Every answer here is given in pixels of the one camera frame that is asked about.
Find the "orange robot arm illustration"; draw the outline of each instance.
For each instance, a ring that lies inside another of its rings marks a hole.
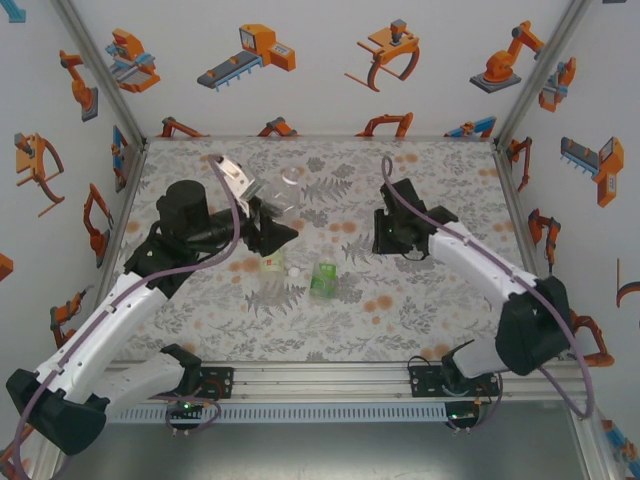
[[[487,61],[487,70],[474,77],[470,82],[487,93],[497,92],[519,83],[522,79],[513,72],[513,66],[518,60],[522,46],[526,45],[535,52],[538,58],[544,42],[531,32],[531,22],[522,22],[511,31],[513,40],[508,50],[496,52]]]
[[[284,118],[278,117],[271,122],[268,122],[267,125],[260,131],[258,134],[259,137],[268,137],[273,132],[277,133],[281,137],[297,137],[298,132],[287,125]]]
[[[84,204],[83,221],[87,232],[89,232],[89,243],[91,245],[91,249],[96,253],[96,267],[100,268],[104,261],[107,245],[109,244],[110,231],[106,230],[104,233],[100,233],[100,230],[95,228],[91,223],[91,208],[93,207],[93,202],[98,204],[100,210],[102,210],[107,217],[109,228],[113,228],[113,217],[111,216],[111,212],[109,212],[109,209],[107,208],[106,203],[104,203],[102,195],[100,195],[96,186],[93,183],[90,183],[89,196]]]
[[[157,135],[160,138],[170,138],[173,137],[173,133],[178,130],[190,137],[208,137],[209,135],[203,135],[202,133],[194,130],[191,127],[187,127],[184,123],[178,122],[173,117],[166,117],[162,120],[162,133]]]
[[[557,222],[553,217],[547,218],[540,215],[540,209],[536,208],[529,214],[529,232],[531,233],[534,245],[538,245],[538,242],[542,239],[543,227],[547,228],[544,256],[549,265],[549,275],[551,275],[553,266],[556,263],[556,240],[558,239],[558,233],[560,233],[562,226],[560,222]]]
[[[604,343],[602,330],[595,320],[586,315],[578,315],[573,310],[569,312],[569,315],[574,333],[582,327],[588,328],[598,347],[598,353],[590,353],[589,355],[584,356],[587,365],[590,367],[610,367],[613,365],[615,363],[615,359],[609,354],[607,345]]]
[[[73,78],[71,91],[73,92],[73,98],[82,107],[82,121],[86,122],[96,118],[98,116],[98,89],[96,87],[88,88],[76,70],[78,65],[84,64],[82,58],[80,58],[80,55],[67,55],[64,50],[60,50],[60,64],[67,69],[71,78]]]
[[[71,320],[74,316],[80,313],[81,303],[84,296],[89,289],[93,288],[93,285],[89,285],[87,288],[75,294],[72,300],[69,300],[62,307],[51,307],[49,314],[51,316],[51,331],[53,332],[53,338],[56,341],[56,347],[61,348],[67,340],[69,340],[76,331],[70,329],[66,334],[62,332],[62,327],[65,323]]]
[[[356,137],[373,137],[373,131],[375,128],[383,123],[397,123],[398,129],[396,130],[396,137],[404,137],[407,134],[407,130],[411,126],[413,121],[413,113],[409,112],[406,115],[381,115],[379,117],[372,118],[367,123],[364,130],[356,135]]]
[[[518,143],[516,140],[511,140],[511,144],[507,149],[507,158],[513,168],[513,164],[517,163],[520,159],[520,152],[524,150],[524,172],[522,173],[522,180],[518,185],[518,192],[521,192],[524,187],[529,183],[529,163],[531,161],[531,137],[525,138],[522,142]]]

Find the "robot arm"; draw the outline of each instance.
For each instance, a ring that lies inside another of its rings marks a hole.
[[[540,52],[542,51],[542,47],[544,47],[544,42],[538,39],[531,32],[531,22],[526,21],[522,22],[511,32],[511,36],[513,37],[513,41],[511,45],[509,45],[508,53],[513,58],[513,63],[516,62],[518,55],[520,54],[520,50],[522,49],[522,45],[526,45],[535,53],[535,58],[538,58]]]
[[[443,382],[450,391],[468,390],[472,380],[485,373],[510,370],[528,375],[569,347],[550,312],[515,281],[517,277],[540,293],[570,326],[567,293],[557,278],[541,280],[501,258],[482,246],[447,209],[438,206],[427,210],[409,179],[392,186],[414,209],[444,228],[435,228],[419,218],[384,185],[380,191],[388,213],[382,209],[375,212],[373,252],[406,255],[418,250],[423,258],[431,255],[478,288],[493,310],[500,312],[494,339],[473,340],[442,358]],[[504,269],[481,254],[479,246]]]
[[[224,167],[220,170],[234,198],[246,202],[248,215],[239,213],[239,233],[249,250],[266,256],[298,235],[273,222],[255,196],[259,188],[237,164],[223,156],[216,157],[216,162]],[[134,286],[158,272],[195,266],[201,253],[220,253],[234,235],[230,210],[209,215],[205,190],[198,182],[174,183],[156,206],[160,220],[78,332],[35,372],[17,370],[7,381],[18,411],[22,414],[29,402],[35,401],[29,423],[67,455],[87,448],[107,418],[122,410],[162,392],[190,395],[200,387],[200,359],[177,345],[163,348],[136,367],[105,375],[127,339],[175,294],[195,268],[151,277],[144,286]],[[127,293],[123,302],[116,303],[115,299]],[[42,394],[36,395],[38,389]]]

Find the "transparent container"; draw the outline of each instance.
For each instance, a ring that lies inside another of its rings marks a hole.
[[[269,214],[286,223],[293,220],[300,206],[300,171],[295,167],[285,168],[272,183],[258,193]]]
[[[280,305],[284,296],[284,251],[260,259],[260,298],[266,305]]]
[[[330,245],[322,247],[320,256],[313,265],[309,295],[317,305],[327,304],[336,295],[337,264]]]

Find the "table surface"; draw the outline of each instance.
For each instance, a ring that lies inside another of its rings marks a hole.
[[[223,152],[265,180],[286,166],[302,173],[303,201],[285,247],[286,298],[259,294],[258,256],[239,244],[224,264],[196,272],[118,353],[145,360],[179,343],[205,361],[403,361],[439,358],[472,338],[493,336],[498,313],[464,279],[428,257],[421,262],[371,253],[373,211],[384,203],[380,162],[408,177],[427,208],[443,205],[507,260],[522,265],[489,143],[263,138],[154,141],[122,240],[114,278],[158,219],[155,203],[182,179],[201,182],[211,212],[226,197],[203,155]],[[337,259],[337,298],[309,303],[309,277],[323,245]]]

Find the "purple cable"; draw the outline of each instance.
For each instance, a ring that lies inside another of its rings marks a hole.
[[[114,301],[111,303],[113,307],[117,307],[118,305],[120,305],[134,291],[146,285],[147,283],[152,282],[153,280],[156,280],[162,277],[167,277],[169,275],[175,275],[177,273],[196,272],[198,270],[202,270],[203,268],[208,268],[214,265],[218,265],[224,262],[227,258],[231,256],[236,246],[238,245],[238,241],[240,240],[240,214],[238,213],[238,206],[236,205],[233,193],[231,192],[231,189],[227,185],[227,182],[225,182],[223,173],[218,168],[218,164],[215,161],[215,156],[209,155],[209,164],[211,165],[211,168],[213,168],[213,172],[216,174],[218,181],[222,185],[222,189],[224,190],[224,193],[227,196],[227,200],[229,201],[229,205],[231,207],[231,217],[233,218],[233,238],[231,239],[231,243],[229,244],[229,247],[227,248],[227,250],[207,262],[203,262],[196,265],[189,265],[187,267],[171,268],[169,270],[163,270],[161,272],[156,272],[151,275],[148,275],[143,279],[137,281],[136,283],[131,285],[129,288],[127,288],[124,292],[122,292],[120,295],[118,295],[114,299]],[[98,325],[100,325],[100,323],[102,323],[102,321],[108,315],[109,315],[109,312],[107,312],[106,310],[103,310],[102,313],[100,313],[100,315],[98,315],[96,319],[91,323],[91,325],[89,325],[89,327],[69,347],[69,350],[62,356],[62,358],[58,362],[58,367],[60,369],[64,367],[64,365],[69,361],[69,359],[78,350],[78,348],[80,348],[80,345],[82,345],[87,340],[87,338],[89,338],[89,336],[93,333],[93,331],[96,328],[98,328]],[[38,387],[36,392],[33,394],[31,399],[27,403],[27,406],[25,407],[24,411],[22,412],[22,415],[20,416],[20,420],[18,421],[16,434],[13,438],[13,457],[12,458],[15,464],[14,466],[16,468],[16,472],[20,480],[31,480],[27,475],[27,472],[25,472],[24,468],[22,467],[22,459],[20,456],[20,446],[22,445],[22,441],[21,441],[22,430],[27,424],[27,420],[29,419],[29,416],[31,415],[31,412],[33,411],[33,408],[35,407],[36,403],[38,402],[38,400],[40,399],[44,391],[49,387],[49,385],[51,385],[51,382],[53,382],[53,379],[56,377],[57,374],[58,372],[54,370],[45,378],[45,380]],[[68,459],[65,460],[63,467],[66,468],[67,464],[68,464]],[[63,473],[64,473],[63,468],[61,468],[56,474],[53,475],[53,477],[51,477],[51,480],[58,480]]]
[[[384,178],[384,183],[387,185],[387,188],[389,189],[391,194],[396,198],[396,200],[398,200],[402,205],[404,205],[411,213],[413,213],[414,215],[417,215],[422,220],[434,226],[438,230],[442,230],[443,232],[451,235],[452,237],[462,242],[466,242],[464,235],[461,235],[460,233],[448,228],[446,225],[442,225],[440,222],[437,222],[432,218],[429,218],[424,213],[416,209],[409,202],[407,202],[397,192],[397,190],[393,187],[393,184],[391,183],[391,179],[389,178],[389,176],[391,175],[392,171],[393,171],[393,161],[388,155],[385,155],[384,158],[382,159],[382,177]],[[551,382],[551,384],[556,389],[558,394],[560,394],[560,396],[564,399],[564,401],[567,402],[567,405],[569,406],[569,408],[580,419],[587,419],[591,417],[591,415],[593,414],[593,410],[595,408],[595,397],[593,393],[593,382],[591,381],[591,374],[589,373],[589,367],[587,366],[587,363],[584,361],[584,357],[580,352],[580,347],[578,346],[578,343],[576,342],[573,334],[571,333],[571,330],[569,330],[569,327],[567,326],[565,321],[562,319],[562,316],[560,316],[560,313],[558,313],[555,307],[551,305],[551,303],[546,298],[544,298],[544,296],[542,296],[540,292],[538,292],[536,289],[531,287],[522,278],[513,275],[511,269],[507,265],[505,265],[505,263],[502,262],[499,258],[493,255],[489,250],[487,250],[482,244],[476,242],[475,240],[470,240],[466,242],[466,244],[471,248],[473,248],[474,250],[476,250],[481,255],[483,255],[484,257],[491,260],[504,273],[512,277],[513,281],[515,281],[518,285],[520,285],[525,290],[527,290],[527,292],[529,292],[533,296],[533,298],[538,300],[549,311],[551,316],[558,323],[558,325],[560,326],[560,329],[562,330],[562,333],[564,333],[565,337],[567,337],[567,340],[569,341],[569,345],[571,346],[571,349],[573,350],[573,353],[575,354],[576,359],[578,360],[578,365],[580,365],[580,370],[582,371],[582,378],[584,379],[584,385],[587,391],[587,406],[585,411],[582,412],[579,409],[579,407],[575,404],[575,402],[571,398],[569,398],[569,395],[567,394],[567,392],[565,392],[565,390],[558,383],[558,381],[544,367],[542,366],[538,367],[538,370],[540,370],[540,372],[542,372],[542,374],[545,377],[547,377],[547,379],[549,380],[549,382]]]

